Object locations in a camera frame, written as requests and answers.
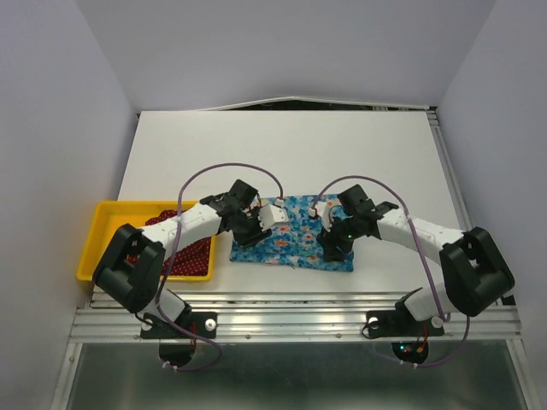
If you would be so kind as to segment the blue floral skirt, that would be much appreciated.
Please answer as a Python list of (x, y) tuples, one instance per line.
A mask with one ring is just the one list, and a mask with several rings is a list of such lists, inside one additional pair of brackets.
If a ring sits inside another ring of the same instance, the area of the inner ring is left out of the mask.
[(253, 247), (245, 248), (233, 243), (230, 261), (328, 272), (353, 272), (353, 254), (349, 254), (344, 261), (323, 260), (323, 250), (317, 242), (317, 236), (321, 233), (321, 222), (312, 220), (308, 215), (308, 207), (314, 199), (313, 195), (286, 197), (285, 209), (289, 222), (273, 228), (270, 237)]

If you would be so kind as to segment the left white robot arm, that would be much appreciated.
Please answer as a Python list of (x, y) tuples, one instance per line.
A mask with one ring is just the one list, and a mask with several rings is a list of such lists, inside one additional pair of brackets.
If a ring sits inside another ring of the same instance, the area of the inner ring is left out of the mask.
[(185, 212), (154, 225), (120, 226), (110, 239), (92, 275), (93, 283), (128, 312), (159, 319), (173, 337), (191, 333), (191, 307), (165, 288), (165, 261), (174, 265), (182, 249), (225, 231), (244, 247), (272, 235), (288, 217), (281, 201), (252, 207), (257, 190), (238, 179), (227, 192), (207, 196)]

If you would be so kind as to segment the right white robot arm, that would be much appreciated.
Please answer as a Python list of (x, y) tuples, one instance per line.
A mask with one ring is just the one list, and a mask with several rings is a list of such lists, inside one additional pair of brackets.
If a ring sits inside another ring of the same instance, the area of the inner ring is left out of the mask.
[(338, 194), (344, 217), (332, 205), (314, 200), (309, 217), (321, 221), (317, 237), (326, 262), (344, 261), (355, 240), (374, 237), (415, 251), (422, 263), (440, 266), (442, 282), (410, 291), (391, 310), (374, 311), (367, 323), (371, 337), (412, 333), (428, 320), (451, 313), (476, 317), (515, 287), (515, 278), (491, 234), (435, 225), (409, 215), (402, 204), (374, 203), (356, 184)]

